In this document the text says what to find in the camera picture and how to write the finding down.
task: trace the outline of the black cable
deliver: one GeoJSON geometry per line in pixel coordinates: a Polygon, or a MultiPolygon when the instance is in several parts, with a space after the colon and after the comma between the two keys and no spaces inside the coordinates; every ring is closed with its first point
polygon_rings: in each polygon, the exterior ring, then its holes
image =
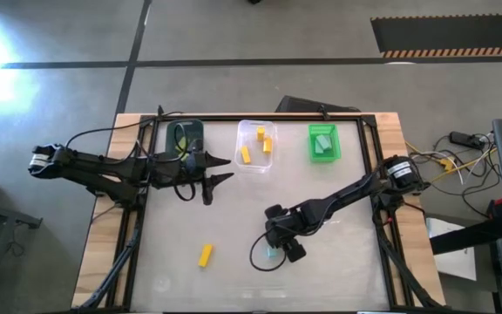
{"type": "MultiPolygon", "coordinates": [[[[413,160],[410,160],[410,163],[411,163],[412,165],[414,165],[414,166],[416,165],[416,164],[413,162],[413,160]]],[[[378,171],[379,171],[379,169],[381,168],[381,166],[382,166],[382,164],[377,165],[377,167],[375,167],[375,169],[374,169],[374,170],[373,170],[373,172],[369,175],[369,177],[368,177],[368,178],[367,178],[367,179],[366,179],[366,180],[362,183],[362,185],[361,185],[361,186],[359,186],[359,187],[357,187],[357,188],[358,188],[358,189],[360,189],[360,188],[364,188],[364,187],[365,187],[365,186],[366,186],[366,185],[370,182],[371,178],[372,178],[372,177],[373,177],[376,173],[378,173],[378,171]]],[[[325,217],[327,216],[327,214],[329,213],[329,209],[330,209],[330,207],[331,207],[334,203],[336,203],[337,201],[338,201],[338,198],[335,198],[335,199],[334,199],[334,200],[333,200],[333,201],[332,201],[329,205],[327,205],[327,207],[324,209],[324,212],[322,213],[321,220],[319,220],[319,223],[317,223],[316,228],[315,228],[313,231],[311,231],[311,232],[308,232],[308,233],[302,233],[302,232],[295,231],[295,230],[293,230],[293,229],[286,228],[286,227],[284,227],[284,226],[280,226],[280,225],[274,225],[274,227],[276,227],[276,228],[280,228],[280,229],[284,229],[284,230],[286,230],[286,231],[288,231],[288,232],[290,232],[290,233],[293,233],[294,235],[297,235],[297,236],[312,236],[312,235],[314,235],[315,233],[317,233],[317,231],[319,231],[319,229],[322,227],[322,225],[324,224],[324,219],[325,219],[325,217]]]]}
{"type": "Polygon", "coordinates": [[[445,136],[441,137],[440,139],[438,139],[437,142],[435,142],[435,144],[433,144],[433,152],[437,151],[437,146],[439,145],[441,140],[448,139],[448,138],[449,138],[449,135],[445,135],[445,136]]]}
{"type": "Polygon", "coordinates": [[[11,254],[14,257],[20,257],[24,254],[24,246],[21,243],[17,242],[17,240],[15,238],[15,231],[17,230],[17,227],[19,227],[23,224],[24,224],[23,222],[17,223],[17,225],[13,229],[12,239],[9,243],[7,243],[7,249],[5,250],[5,252],[11,251],[11,254]]]}
{"type": "Polygon", "coordinates": [[[411,208],[414,208],[414,209],[417,209],[417,210],[419,210],[420,212],[422,212],[425,215],[425,210],[423,208],[420,208],[419,206],[410,204],[408,202],[404,202],[404,205],[406,205],[408,207],[411,207],[411,208]]]}
{"type": "Polygon", "coordinates": [[[144,147],[143,147],[143,145],[139,142],[139,140],[137,140],[137,141],[135,142],[135,144],[139,146],[140,151],[141,151],[141,152],[142,152],[142,153],[143,153],[146,157],[148,157],[148,156],[149,156],[148,152],[145,150],[145,148],[144,148],[144,147]]]}
{"type": "Polygon", "coordinates": [[[259,267],[259,266],[255,265],[255,264],[253,263],[253,250],[254,250],[254,247],[257,245],[257,243],[258,243],[258,242],[259,242],[259,241],[260,241],[263,237],[267,236],[268,232],[270,232],[273,228],[268,229],[268,230],[267,230],[267,232],[265,232],[265,233],[263,233],[261,236],[259,236],[259,237],[257,238],[257,240],[255,240],[255,241],[253,242],[253,245],[251,245],[251,250],[249,251],[249,262],[251,263],[251,266],[253,266],[253,268],[254,268],[254,269],[256,269],[256,270],[260,270],[260,271],[274,271],[274,270],[278,270],[278,269],[279,269],[279,268],[280,268],[280,267],[284,264],[284,262],[286,262],[286,257],[287,257],[287,255],[286,255],[286,251],[284,251],[284,258],[282,259],[282,261],[281,261],[278,265],[274,266],[273,268],[270,268],[270,269],[263,269],[263,268],[261,268],[261,267],[259,267]]]}
{"type": "Polygon", "coordinates": [[[179,155],[179,156],[177,156],[175,158],[169,159],[169,160],[156,160],[156,162],[159,162],[159,163],[175,162],[175,161],[179,161],[183,157],[185,157],[185,155],[187,154],[187,147],[189,145],[188,145],[188,142],[187,142],[187,132],[185,130],[185,127],[183,127],[183,125],[180,124],[180,123],[176,124],[175,127],[173,128],[173,140],[175,141],[175,146],[181,150],[181,155],[179,155]],[[178,127],[181,130],[181,138],[185,139],[185,146],[183,146],[183,149],[181,149],[181,147],[180,147],[180,140],[178,140],[178,137],[177,137],[177,132],[176,131],[177,131],[178,127]]]}
{"type": "MultiPolygon", "coordinates": [[[[460,157],[458,157],[458,154],[459,153],[454,153],[448,149],[442,149],[440,151],[438,151],[439,153],[441,154],[444,154],[444,153],[447,153],[447,157],[454,157],[457,161],[456,164],[457,166],[463,166],[465,164],[465,162],[463,160],[460,159],[460,157]]],[[[439,155],[439,154],[435,154],[435,153],[427,153],[427,154],[421,154],[421,153],[417,153],[417,152],[411,152],[410,153],[410,157],[411,156],[422,156],[422,157],[425,157],[426,160],[422,160],[421,162],[420,161],[416,161],[417,164],[424,164],[426,162],[429,162],[429,161],[433,161],[435,162],[436,164],[438,164],[439,166],[441,165],[441,163],[438,161],[438,160],[441,160],[443,159],[444,157],[442,155],[439,155]]],[[[464,167],[462,169],[460,169],[461,171],[467,171],[468,173],[470,173],[471,171],[471,168],[469,167],[464,167]]],[[[475,172],[471,172],[471,175],[475,176],[475,177],[478,177],[478,178],[481,178],[485,175],[485,173],[487,172],[487,165],[484,163],[484,169],[482,171],[481,174],[477,174],[475,172]]]]}
{"type": "Polygon", "coordinates": [[[92,129],[92,130],[88,130],[88,131],[84,131],[84,132],[81,132],[81,133],[77,133],[75,135],[73,135],[69,140],[67,140],[67,143],[65,144],[65,148],[69,148],[69,145],[78,137],[80,136],[83,136],[83,135],[87,135],[87,134],[90,134],[90,133],[97,133],[97,132],[104,132],[104,131],[113,131],[113,130],[120,130],[120,129],[124,129],[124,128],[128,128],[128,127],[131,127],[131,126],[138,126],[138,125],[141,125],[145,122],[148,122],[148,121],[153,121],[153,120],[156,120],[157,117],[152,117],[152,118],[149,118],[149,119],[143,119],[137,123],[133,123],[133,124],[130,124],[130,125],[126,125],[126,126],[114,126],[114,127],[104,127],[104,128],[99,128],[99,129],[92,129]]]}
{"type": "Polygon", "coordinates": [[[329,209],[330,207],[336,202],[338,201],[338,199],[334,199],[325,209],[324,209],[324,212],[322,213],[322,218],[321,220],[319,221],[319,223],[317,223],[317,226],[316,228],[311,231],[311,232],[308,232],[308,233],[303,233],[303,232],[299,232],[299,231],[295,231],[293,229],[290,229],[290,228],[286,228],[284,226],[280,226],[280,225],[275,225],[276,228],[280,228],[280,229],[284,229],[290,233],[293,233],[294,235],[298,235],[298,236],[312,236],[314,235],[315,233],[317,233],[317,231],[319,231],[319,229],[322,227],[322,225],[324,224],[324,218],[327,216],[327,214],[329,213],[329,209]]]}
{"type": "Polygon", "coordinates": [[[194,184],[194,182],[189,182],[188,184],[189,184],[189,187],[191,188],[191,196],[190,196],[189,198],[186,198],[186,197],[184,197],[184,196],[181,194],[181,192],[179,191],[179,189],[178,189],[178,186],[179,186],[179,185],[178,185],[175,181],[173,181],[173,192],[175,192],[175,194],[176,194],[176,195],[180,198],[180,200],[182,200],[182,201],[191,201],[193,198],[195,198],[195,196],[196,196],[196,194],[197,194],[196,189],[195,189],[195,184],[194,184]]]}
{"type": "Polygon", "coordinates": [[[486,158],[486,161],[491,165],[492,171],[500,178],[500,180],[502,180],[502,173],[500,172],[500,170],[495,168],[495,164],[493,164],[493,160],[492,160],[491,151],[496,146],[497,145],[495,145],[495,143],[493,143],[489,146],[489,154],[487,154],[487,156],[485,158],[486,158]]]}
{"type": "MultiPolygon", "coordinates": [[[[101,163],[101,164],[104,164],[104,165],[119,165],[127,160],[129,160],[129,158],[131,158],[131,155],[135,153],[135,149],[137,149],[137,144],[138,142],[135,142],[135,144],[132,146],[132,149],[131,149],[131,152],[129,152],[129,154],[120,159],[120,160],[116,160],[116,161],[94,161],[95,163],[101,163]]],[[[138,159],[141,159],[141,160],[144,160],[146,159],[146,157],[138,157],[138,159]]]]}
{"type": "Polygon", "coordinates": [[[95,215],[95,216],[94,216],[94,217],[92,217],[92,219],[91,219],[91,224],[93,224],[93,223],[94,223],[94,221],[95,221],[95,220],[97,220],[100,216],[102,216],[102,215],[105,215],[105,214],[109,213],[112,209],[117,208],[117,207],[119,207],[119,205],[118,205],[117,203],[116,203],[116,204],[113,204],[113,206],[111,206],[110,208],[106,209],[105,211],[101,212],[101,213],[100,213],[100,214],[98,214],[98,215],[95,215]]]}
{"type": "MultiPolygon", "coordinates": [[[[499,167],[499,165],[492,164],[492,169],[495,169],[495,167],[499,167]]],[[[467,195],[473,195],[473,194],[476,194],[476,193],[479,193],[479,192],[483,192],[483,191],[486,191],[486,190],[488,190],[490,188],[494,188],[494,187],[496,187],[501,182],[501,179],[500,179],[500,176],[499,176],[499,172],[497,170],[492,171],[492,169],[490,169],[487,172],[487,174],[485,175],[484,179],[482,180],[482,182],[479,185],[473,186],[473,187],[468,187],[464,191],[462,191],[462,193],[460,193],[460,194],[458,194],[458,193],[452,193],[452,192],[449,192],[449,191],[445,191],[445,190],[439,188],[434,183],[432,183],[431,186],[434,187],[437,191],[439,191],[439,192],[441,192],[443,194],[462,197],[463,202],[469,207],[470,210],[472,210],[473,212],[475,212],[478,215],[481,215],[481,216],[483,216],[485,218],[489,218],[487,215],[483,214],[482,212],[480,212],[479,210],[477,210],[475,207],[473,207],[468,202],[468,200],[466,199],[466,196],[467,195]],[[491,173],[493,173],[493,172],[495,172],[497,174],[497,181],[495,183],[493,183],[492,185],[488,186],[488,187],[481,188],[481,187],[483,187],[485,185],[485,183],[487,182],[487,179],[489,178],[489,175],[491,173]]]]}

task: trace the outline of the black chair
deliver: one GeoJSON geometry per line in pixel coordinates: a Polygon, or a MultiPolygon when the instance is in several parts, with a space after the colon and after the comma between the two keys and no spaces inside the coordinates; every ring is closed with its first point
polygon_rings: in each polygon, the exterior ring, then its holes
{"type": "Polygon", "coordinates": [[[284,96],[276,107],[275,113],[360,113],[361,111],[353,106],[336,106],[324,104],[322,102],[300,99],[292,96],[284,96]]]}

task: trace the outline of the black metal frame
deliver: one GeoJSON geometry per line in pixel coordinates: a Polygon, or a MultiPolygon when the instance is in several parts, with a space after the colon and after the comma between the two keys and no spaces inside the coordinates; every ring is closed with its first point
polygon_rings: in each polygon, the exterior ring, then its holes
{"type": "MultiPolygon", "coordinates": [[[[141,116],[140,120],[148,120],[152,116],[141,116]]],[[[357,131],[358,131],[358,136],[360,140],[360,146],[362,149],[362,157],[363,157],[363,164],[365,168],[365,172],[369,173],[372,171],[373,167],[375,165],[371,164],[370,160],[370,152],[367,144],[367,136],[365,132],[365,127],[368,127],[371,132],[372,140],[373,140],[373,146],[374,146],[374,151],[375,151],[375,157],[376,157],[376,162],[380,162],[383,160],[383,151],[381,148],[380,140],[379,140],[379,135],[378,135],[378,130],[377,130],[377,122],[375,119],[374,115],[362,115],[362,114],[338,114],[334,116],[329,116],[327,113],[324,114],[319,114],[319,113],[311,113],[311,114],[294,114],[294,113],[271,113],[271,114],[208,114],[208,115],[200,115],[200,114],[183,114],[182,116],[164,116],[161,118],[160,121],[173,121],[176,119],[179,119],[182,117],[183,119],[199,119],[201,121],[240,121],[242,119],[257,119],[257,120],[270,120],[270,121],[326,121],[326,120],[333,120],[333,121],[349,121],[349,122],[355,122],[357,125],[357,131]]],[[[139,126],[139,132],[137,135],[137,139],[139,142],[143,142],[143,139],[147,135],[146,130],[148,127],[151,127],[151,133],[150,133],[150,146],[149,146],[149,152],[155,151],[156,148],[156,141],[158,139],[158,129],[159,129],[159,121],[152,121],[152,122],[147,122],[146,124],[140,125],[139,126]]],[[[135,151],[135,156],[140,156],[141,152],[137,148],[135,151]]],[[[147,199],[148,193],[145,191],[145,193],[142,193],[140,195],[139,201],[138,201],[138,210],[137,210],[137,221],[136,221],[136,227],[134,232],[139,233],[139,239],[140,235],[142,234],[142,228],[143,228],[143,222],[144,222],[144,217],[145,217],[145,209],[146,209],[146,199],[147,199]]],[[[375,210],[375,203],[374,200],[371,199],[371,203],[373,206],[373,210],[375,210]]],[[[107,290],[107,298],[105,300],[105,308],[76,308],[76,309],[71,309],[69,312],[74,312],[74,313],[100,313],[100,312],[110,312],[110,313],[120,313],[120,312],[126,312],[129,311],[131,307],[131,301],[132,301],[132,290],[133,290],[133,285],[134,285],[134,278],[135,278],[135,272],[137,268],[137,259],[138,259],[138,254],[139,254],[139,243],[137,242],[134,245],[134,248],[129,255],[131,258],[131,261],[129,262],[129,268],[127,271],[127,277],[126,277],[126,285],[125,285],[125,291],[124,291],[124,296],[123,296],[123,303],[122,304],[116,304],[115,303],[115,297],[117,294],[117,282],[118,282],[118,277],[119,277],[119,272],[121,270],[121,266],[125,264],[125,261],[123,260],[125,258],[124,255],[122,255],[122,252],[125,250],[126,246],[126,237],[127,237],[127,230],[129,226],[129,220],[130,220],[130,215],[131,212],[128,210],[124,210],[124,213],[121,217],[121,223],[119,225],[119,235],[118,235],[118,241],[115,249],[115,256],[114,256],[114,266],[112,267],[112,271],[108,276],[106,277],[105,281],[107,280],[112,280],[112,284],[109,287],[109,290],[107,290]],[[122,263],[122,265],[118,268],[117,263],[118,260],[122,263]]],[[[400,236],[398,232],[398,227],[395,223],[392,223],[390,225],[390,230],[393,235],[392,239],[392,244],[394,248],[400,253],[401,257],[404,259],[404,253],[403,253],[403,248],[402,248],[402,243],[400,242],[400,236]]],[[[390,260],[385,251],[381,248],[379,244],[379,251],[381,255],[381,263],[383,267],[383,277],[385,281],[385,288],[387,291],[387,297],[389,301],[389,306],[391,309],[393,309],[395,306],[397,306],[397,294],[394,289],[394,283],[393,283],[393,278],[392,274],[390,272],[390,260]]],[[[404,280],[401,277],[402,281],[402,288],[404,290],[404,298],[406,305],[413,305],[413,300],[412,300],[412,295],[409,287],[405,284],[404,280]]]]}

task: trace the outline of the black floor mat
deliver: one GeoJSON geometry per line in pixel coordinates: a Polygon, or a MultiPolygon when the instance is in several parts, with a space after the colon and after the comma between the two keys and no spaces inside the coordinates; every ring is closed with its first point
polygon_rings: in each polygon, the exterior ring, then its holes
{"type": "Polygon", "coordinates": [[[502,14],[448,17],[374,17],[385,58],[502,55],[502,14]]]}

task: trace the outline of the yellow cable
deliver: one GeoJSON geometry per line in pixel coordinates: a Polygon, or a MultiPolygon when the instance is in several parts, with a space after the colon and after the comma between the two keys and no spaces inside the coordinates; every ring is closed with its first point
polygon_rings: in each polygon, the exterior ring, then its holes
{"type": "Polygon", "coordinates": [[[417,149],[415,146],[411,145],[408,140],[405,140],[404,142],[406,142],[406,146],[408,146],[409,148],[411,148],[414,152],[416,153],[422,153],[422,151],[420,151],[419,149],[417,149]]]}
{"type": "MultiPolygon", "coordinates": [[[[487,153],[487,154],[493,154],[493,153],[495,153],[496,151],[497,151],[497,148],[493,148],[493,149],[491,150],[491,152],[489,152],[489,153],[487,153]]],[[[435,182],[435,181],[441,180],[441,179],[443,179],[443,177],[445,177],[447,174],[452,174],[452,173],[457,172],[457,170],[461,170],[461,169],[464,169],[464,168],[466,168],[466,167],[469,167],[469,166],[471,166],[471,165],[475,164],[476,162],[478,162],[478,160],[479,160],[479,158],[477,158],[477,159],[475,159],[475,160],[472,160],[472,161],[470,161],[470,162],[466,162],[464,165],[462,165],[462,166],[460,166],[460,167],[458,167],[458,168],[454,168],[454,169],[452,169],[452,170],[449,170],[449,171],[447,171],[447,172],[444,172],[444,173],[442,173],[442,174],[440,174],[440,175],[436,176],[435,178],[431,179],[431,180],[430,180],[430,182],[431,182],[431,183],[433,183],[433,182],[435,182]]]]}

